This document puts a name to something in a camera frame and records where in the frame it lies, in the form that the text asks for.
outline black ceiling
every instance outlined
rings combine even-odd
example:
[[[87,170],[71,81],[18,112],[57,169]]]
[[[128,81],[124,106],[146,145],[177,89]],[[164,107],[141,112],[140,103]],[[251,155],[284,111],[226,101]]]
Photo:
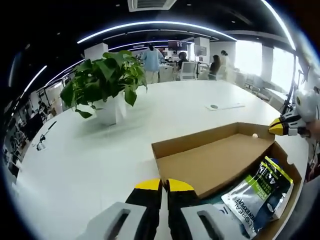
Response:
[[[11,61],[22,52],[18,78],[12,85],[14,96],[21,94],[34,75],[45,65],[48,67],[33,83],[30,92],[45,85],[63,69],[82,59],[84,49],[104,41],[109,48],[134,42],[151,40],[182,40],[196,37],[194,33],[210,35],[221,40],[225,37],[202,29],[185,26],[143,25],[117,29],[77,44],[80,39],[95,32],[121,24],[142,21],[176,21],[205,26],[218,31],[251,30],[283,36],[278,22],[261,0],[177,0],[168,11],[129,12],[127,0],[105,0],[81,3],[13,2],[6,15],[4,43],[5,68],[1,78],[7,77]],[[118,37],[114,35],[140,30]]]

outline air vent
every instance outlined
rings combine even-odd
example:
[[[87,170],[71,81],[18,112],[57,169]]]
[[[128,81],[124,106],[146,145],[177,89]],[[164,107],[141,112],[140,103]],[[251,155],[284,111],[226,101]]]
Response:
[[[130,12],[169,10],[177,0],[128,0]]]

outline potted plant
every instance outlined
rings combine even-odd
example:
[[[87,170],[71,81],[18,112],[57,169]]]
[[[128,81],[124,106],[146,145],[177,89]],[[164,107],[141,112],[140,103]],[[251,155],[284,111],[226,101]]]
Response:
[[[147,88],[147,82],[141,64],[130,51],[105,52],[102,56],[76,66],[74,78],[60,95],[64,103],[75,107],[83,118],[92,114],[78,109],[78,106],[88,105],[102,123],[111,125],[126,115],[125,101],[134,106],[137,88],[140,85]]]

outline white flower pot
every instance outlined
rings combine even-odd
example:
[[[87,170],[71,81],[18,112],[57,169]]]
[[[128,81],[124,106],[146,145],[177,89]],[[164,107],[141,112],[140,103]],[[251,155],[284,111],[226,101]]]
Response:
[[[116,97],[108,97],[107,101],[96,101],[93,104],[97,109],[96,117],[103,125],[114,125],[121,122],[127,115],[124,93],[119,92]]]

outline cardboard box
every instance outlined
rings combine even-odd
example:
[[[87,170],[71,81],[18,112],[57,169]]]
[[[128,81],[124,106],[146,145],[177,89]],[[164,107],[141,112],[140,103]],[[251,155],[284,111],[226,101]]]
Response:
[[[287,218],[297,197],[301,176],[287,154],[268,132],[268,126],[233,123],[214,129],[152,144],[161,179],[176,179],[193,186],[205,198],[250,168],[259,165],[264,156],[276,158],[292,178],[294,187],[287,207],[279,220],[264,228],[255,239],[272,239]]]

